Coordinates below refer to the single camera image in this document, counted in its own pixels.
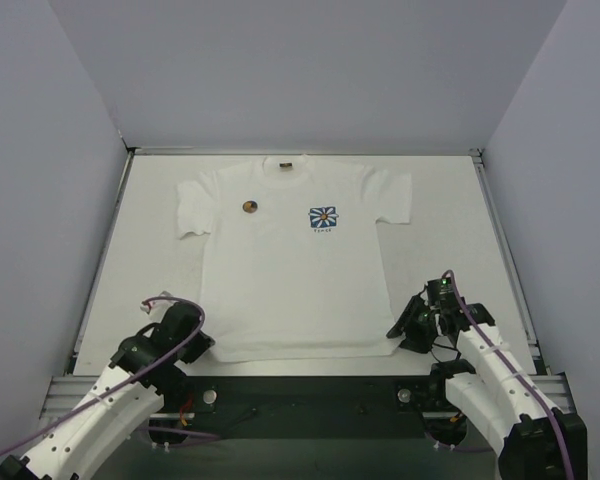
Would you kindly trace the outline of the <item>aluminium frame rail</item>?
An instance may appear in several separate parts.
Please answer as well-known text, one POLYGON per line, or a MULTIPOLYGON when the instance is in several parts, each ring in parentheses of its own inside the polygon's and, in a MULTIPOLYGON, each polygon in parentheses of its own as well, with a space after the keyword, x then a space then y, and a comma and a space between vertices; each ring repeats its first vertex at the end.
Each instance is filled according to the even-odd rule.
MULTIPOLYGON (((119 342, 146 321, 142 299, 168 291, 196 298, 201 283, 201 237, 175 236, 175 187, 196 174, 238 165, 241 155, 192 155, 139 150, 129 161, 105 252, 76 343, 75 366, 52 380, 46 419, 63 415, 92 387, 119 342)), ((394 313, 423 283, 452 269, 460 290, 486 305, 519 362, 560 407, 573 406, 566 380, 545 365, 520 282, 494 209, 482 162, 465 156, 352 156, 414 183, 412 221, 381 225, 379 240, 394 313)), ((400 350, 389 357, 306 359, 222 364, 202 357, 187 373, 220 404, 312 404, 357 407, 377 398, 382 381, 425 375, 432 355, 400 350)))

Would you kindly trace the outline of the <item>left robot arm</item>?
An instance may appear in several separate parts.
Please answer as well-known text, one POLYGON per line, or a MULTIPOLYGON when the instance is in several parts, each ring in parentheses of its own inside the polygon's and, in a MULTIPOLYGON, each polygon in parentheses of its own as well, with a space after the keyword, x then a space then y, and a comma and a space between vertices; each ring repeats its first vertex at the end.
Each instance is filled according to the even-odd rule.
POLYGON ((38 444, 0 463, 0 479, 90 479, 149 417, 179 408, 191 364, 214 341, 202 332, 205 312, 176 297, 142 302, 161 319, 121 341, 91 389, 36 437, 38 444))

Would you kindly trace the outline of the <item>white t-shirt with flower print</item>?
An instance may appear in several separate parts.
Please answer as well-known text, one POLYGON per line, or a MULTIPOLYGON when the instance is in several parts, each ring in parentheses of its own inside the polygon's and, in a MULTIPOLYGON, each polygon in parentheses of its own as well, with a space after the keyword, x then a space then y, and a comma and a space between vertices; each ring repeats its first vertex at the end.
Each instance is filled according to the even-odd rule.
POLYGON ((178 235, 206 240, 199 300, 215 360, 394 353, 378 227, 410 222, 409 174, 264 158, 200 173, 176 198, 178 235))

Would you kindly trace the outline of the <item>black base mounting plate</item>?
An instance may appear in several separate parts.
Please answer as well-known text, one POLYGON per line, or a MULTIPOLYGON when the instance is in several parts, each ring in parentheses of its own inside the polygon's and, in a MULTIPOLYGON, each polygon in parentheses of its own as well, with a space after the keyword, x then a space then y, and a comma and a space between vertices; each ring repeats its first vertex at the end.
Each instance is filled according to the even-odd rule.
POLYGON ((469 427, 426 376, 199 376, 142 431, 171 445, 422 437, 458 444, 469 427))

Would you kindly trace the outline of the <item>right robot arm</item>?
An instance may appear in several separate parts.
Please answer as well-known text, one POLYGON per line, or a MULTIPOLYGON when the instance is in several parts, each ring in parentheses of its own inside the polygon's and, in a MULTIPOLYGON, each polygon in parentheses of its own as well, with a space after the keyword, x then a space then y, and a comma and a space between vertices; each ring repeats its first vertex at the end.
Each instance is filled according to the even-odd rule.
POLYGON ((468 304, 452 271, 428 281, 387 333, 403 349, 426 354, 440 337, 451 360, 435 360, 429 375, 400 383, 400 405, 423 416, 451 410, 448 421, 425 419, 435 447, 460 450, 460 422, 471 423, 497 457, 502 479, 586 479, 588 434, 583 419, 544 393, 517 360, 493 316, 468 304))

